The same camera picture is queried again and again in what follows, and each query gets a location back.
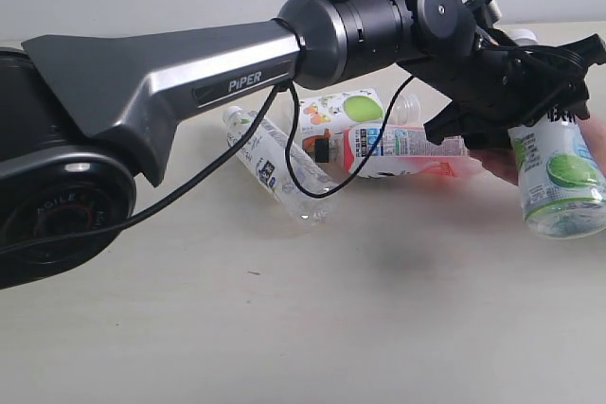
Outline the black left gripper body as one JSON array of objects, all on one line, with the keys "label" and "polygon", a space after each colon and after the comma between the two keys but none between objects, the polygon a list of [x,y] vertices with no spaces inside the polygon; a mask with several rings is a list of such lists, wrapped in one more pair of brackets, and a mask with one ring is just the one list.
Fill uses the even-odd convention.
[{"label": "black left gripper body", "polygon": [[401,68],[471,114],[535,114],[556,105],[587,119],[590,68],[588,37],[560,45],[515,44],[501,33],[494,44],[480,38],[463,58],[424,57]]}]

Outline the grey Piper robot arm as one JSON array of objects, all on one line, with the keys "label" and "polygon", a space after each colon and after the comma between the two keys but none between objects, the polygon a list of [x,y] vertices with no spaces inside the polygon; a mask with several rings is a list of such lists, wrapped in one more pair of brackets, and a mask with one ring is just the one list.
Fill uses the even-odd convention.
[{"label": "grey Piper robot arm", "polygon": [[551,110],[588,116],[597,35],[518,45],[495,0],[288,0],[265,22],[121,38],[46,34],[1,51],[1,285],[70,271],[139,223],[179,124],[262,89],[319,90],[397,65],[448,98],[438,144],[503,146]]}]

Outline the person's open bare hand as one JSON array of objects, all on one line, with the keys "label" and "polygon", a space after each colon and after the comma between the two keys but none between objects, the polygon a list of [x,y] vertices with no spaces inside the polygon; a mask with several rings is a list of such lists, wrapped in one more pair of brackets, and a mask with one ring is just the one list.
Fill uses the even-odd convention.
[{"label": "person's open bare hand", "polygon": [[[578,122],[585,144],[598,167],[605,173],[605,120],[591,116]],[[471,150],[469,156],[478,160],[482,167],[509,184],[518,184],[518,171],[513,151],[510,149]]]}]

